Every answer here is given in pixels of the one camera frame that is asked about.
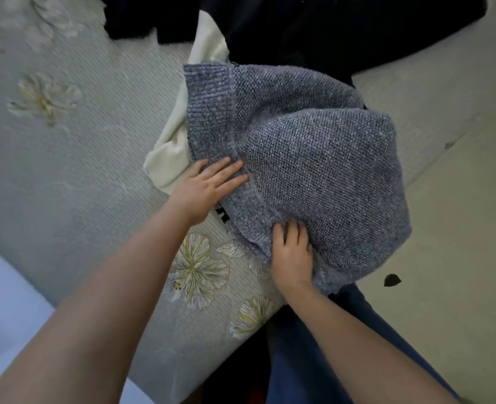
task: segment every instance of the person's right arm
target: person's right arm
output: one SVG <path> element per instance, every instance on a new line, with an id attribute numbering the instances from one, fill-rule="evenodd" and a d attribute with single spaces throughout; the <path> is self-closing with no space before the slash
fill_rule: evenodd
<path id="1" fill-rule="evenodd" d="M 271 276 L 358 404 L 456 404 L 424 369 L 312 286 L 312 248 L 292 220 L 274 226 Z"/>

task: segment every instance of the blue pants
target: blue pants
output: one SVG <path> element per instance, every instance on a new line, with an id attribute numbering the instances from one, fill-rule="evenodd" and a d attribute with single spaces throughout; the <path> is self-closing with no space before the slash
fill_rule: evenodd
<path id="1" fill-rule="evenodd" d="M 329 298 L 400 349 L 459 399 L 433 367 L 372 309 L 355 284 L 345 286 Z M 317 342 L 291 308 L 283 307 L 271 323 L 276 338 L 267 404 L 352 404 Z"/>

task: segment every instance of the forearm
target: forearm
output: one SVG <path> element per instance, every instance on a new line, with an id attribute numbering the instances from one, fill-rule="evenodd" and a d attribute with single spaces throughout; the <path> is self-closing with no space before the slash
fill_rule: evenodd
<path id="1" fill-rule="evenodd" d="M 189 224 L 166 205 L 106 260 L 0 379 L 0 403 L 117 402 Z"/>
<path id="2" fill-rule="evenodd" d="M 358 404 L 455 404 L 421 367 L 313 288 L 286 299 Z"/>

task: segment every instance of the person's left arm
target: person's left arm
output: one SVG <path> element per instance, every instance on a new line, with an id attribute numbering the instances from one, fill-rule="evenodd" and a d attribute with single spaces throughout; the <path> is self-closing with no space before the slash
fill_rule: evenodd
<path id="1" fill-rule="evenodd" d="M 248 180 L 197 162 L 143 228 L 84 280 L 0 378 L 0 404 L 119 402 L 137 344 L 192 225 Z"/>

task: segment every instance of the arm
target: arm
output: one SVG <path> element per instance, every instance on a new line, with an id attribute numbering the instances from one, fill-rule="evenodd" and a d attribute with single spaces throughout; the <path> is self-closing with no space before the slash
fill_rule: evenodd
<path id="1" fill-rule="evenodd" d="M 197 162 L 143 228 L 67 298 L 0 378 L 0 404 L 116 403 L 173 258 L 192 225 L 248 180 Z"/>
<path id="2" fill-rule="evenodd" d="M 456 404 L 428 373 L 312 286 L 306 227 L 274 226 L 271 275 L 358 404 Z"/>

